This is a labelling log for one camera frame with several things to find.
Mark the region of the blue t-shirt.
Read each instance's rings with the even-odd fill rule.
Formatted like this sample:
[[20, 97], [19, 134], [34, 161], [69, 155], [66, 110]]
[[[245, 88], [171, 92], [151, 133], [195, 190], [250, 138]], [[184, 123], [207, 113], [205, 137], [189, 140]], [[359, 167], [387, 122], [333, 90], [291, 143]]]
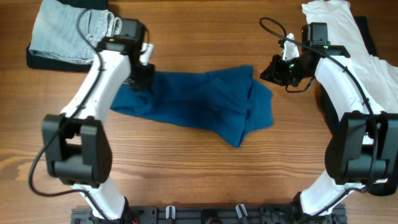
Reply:
[[273, 125], [272, 92], [242, 65], [205, 73], [156, 72], [149, 89], [119, 88], [117, 113], [216, 132], [238, 148], [247, 134]]

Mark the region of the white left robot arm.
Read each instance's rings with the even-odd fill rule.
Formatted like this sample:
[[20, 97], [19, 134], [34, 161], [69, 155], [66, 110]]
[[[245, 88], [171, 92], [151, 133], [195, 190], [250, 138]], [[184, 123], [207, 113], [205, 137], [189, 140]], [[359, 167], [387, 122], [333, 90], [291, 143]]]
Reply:
[[42, 123], [47, 170], [84, 196], [93, 223], [127, 223], [131, 211], [109, 176], [113, 155], [103, 124], [119, 87], [125, 81], [153, 76], [149, 63], [153, 45], [138, 55], [102, 50], [77, 94], [59, 115], [48, 114]]

